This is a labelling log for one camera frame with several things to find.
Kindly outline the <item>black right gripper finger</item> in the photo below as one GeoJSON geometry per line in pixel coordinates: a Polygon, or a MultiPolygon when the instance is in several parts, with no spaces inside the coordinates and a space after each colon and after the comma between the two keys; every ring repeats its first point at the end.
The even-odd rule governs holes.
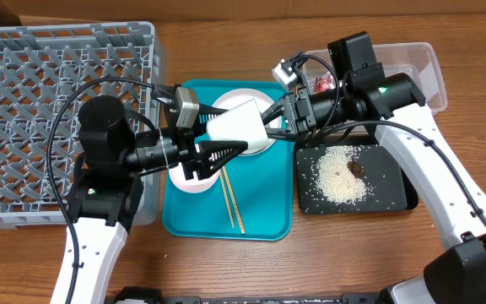
{"type": "Polygon", "coordinates": [[[288,128],[266,128],[267,137],[275,140],[282,140],[287,142],[298,142],[299,135],[297,132],[288,128]]]}
{"type": "Polygon", "coordinates": [[[261,119],[263,123],[270,123],[277,117],[281,117],[284,114],[285,107],[289,95],[282,95],[271,106],[269,106],[264,112],[261,113],[261,119]]]}

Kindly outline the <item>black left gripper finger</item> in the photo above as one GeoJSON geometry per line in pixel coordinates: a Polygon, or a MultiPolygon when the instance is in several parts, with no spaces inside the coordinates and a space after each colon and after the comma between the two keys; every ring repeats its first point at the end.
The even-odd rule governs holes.
{"type": "Polygon", "coordinates": [[[240,140],[201,141],[198,143],[198,176],[211,177],[230,160],[248,149],[248,143],[240,140]]]}
{"type": "Polygon", "coordinates": [[[208,106],[200,103],[198,109],[197,119],[200,123],[207,123],[209,120],[214,119],[217,116],[227,112],[226,109],[208,106]]]}

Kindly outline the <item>small pink bowl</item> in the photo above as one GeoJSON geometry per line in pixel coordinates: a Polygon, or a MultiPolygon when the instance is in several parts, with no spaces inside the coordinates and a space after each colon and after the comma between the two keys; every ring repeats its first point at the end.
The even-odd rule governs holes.
{"type": "Polygon", "coordinates": [[[219,178],[219,172],[217,171],[211,177],[199,180],[197,173],[194,172],[193,178],[187,180],[182,164],[178,164],[176,167],[169,169],[168,175],[175,187],[185,193],[203,193],[211,188],[219,178]]]}

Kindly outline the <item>white paper cup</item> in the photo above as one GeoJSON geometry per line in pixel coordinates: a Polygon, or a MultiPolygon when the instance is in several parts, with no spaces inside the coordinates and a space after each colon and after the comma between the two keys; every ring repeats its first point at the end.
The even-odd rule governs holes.
{"type": "Polygon", "coordinates": [[[266,128],[254,100],[249,100],[210,120],[206,130],[213,141],[246,141],[248,149],[260,148],[268,143],[266,128]]]}

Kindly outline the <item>red snack wrapper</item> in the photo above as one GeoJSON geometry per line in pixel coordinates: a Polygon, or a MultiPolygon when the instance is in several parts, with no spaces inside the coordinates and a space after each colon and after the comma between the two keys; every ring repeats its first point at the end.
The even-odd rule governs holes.
{"type": "Polygon", "coordinates": [[[314,88],[316,93],[322,93],[327,90],[334,90],[337,88],[335,78],[331,73],[325,73],[315,79],[314,88]]]}

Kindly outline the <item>white rice pile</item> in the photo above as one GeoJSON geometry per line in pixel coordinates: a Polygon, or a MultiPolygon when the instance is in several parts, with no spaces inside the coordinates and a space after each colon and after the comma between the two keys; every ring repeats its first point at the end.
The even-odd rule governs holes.
{"type": "Polygon", "coordinates": [[[327,201],[336,205],[355,204],[365,198],[365,183],[347,167],[349,161],[356,160],[358,152],[354,146],[332,146],[318,160],[316,185],[327,201]]]}

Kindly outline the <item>brown food piece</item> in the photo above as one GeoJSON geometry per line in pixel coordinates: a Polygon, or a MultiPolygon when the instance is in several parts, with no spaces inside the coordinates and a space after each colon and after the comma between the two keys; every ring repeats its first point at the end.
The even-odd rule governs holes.
{"type": "Polygon", "coordinates": [[[361,178],[365,174],[364,167],[357,161],[349,161],[347,168],[355,178],[361,178]]]}

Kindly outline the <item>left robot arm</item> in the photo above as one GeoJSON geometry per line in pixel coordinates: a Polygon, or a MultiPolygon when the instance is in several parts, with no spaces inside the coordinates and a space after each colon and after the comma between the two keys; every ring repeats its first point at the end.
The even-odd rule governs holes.
{"type": "Polygon", "coordinates": [[[67,235],[53,303],[104,301],[143,196],[143,176],[182,166],[187,179],[209,178],[248,147],[240,140],[197,143],[196,137],[207,131],[200,117],[222,111],[200,104],[178,84],[117,82],[149,88],[152,99],[164,105],[168,125],[157,128],[112,95],[95,96],[80,107],[83,151],[74,163],[73,185],[66,196],[54,193],[67,235]]]}

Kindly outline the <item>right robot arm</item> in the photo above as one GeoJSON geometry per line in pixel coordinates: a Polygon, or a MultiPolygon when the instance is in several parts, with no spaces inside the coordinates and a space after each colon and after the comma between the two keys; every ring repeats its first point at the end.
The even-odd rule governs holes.
{"type": "Polygon", "coordinates": [[[421,275],[383,289],[379,303],[486,303],[486,195],[440,133],[423,92],[405,73],[386,75],[366,32],[333,41],[324,62],[335,87],[312,94],[300,52],[273,77],[285,94],[262,114],[285,128],[273,139],[313,144],[364,127],[401,166],[438,229],[445,251],[421,275]]]}

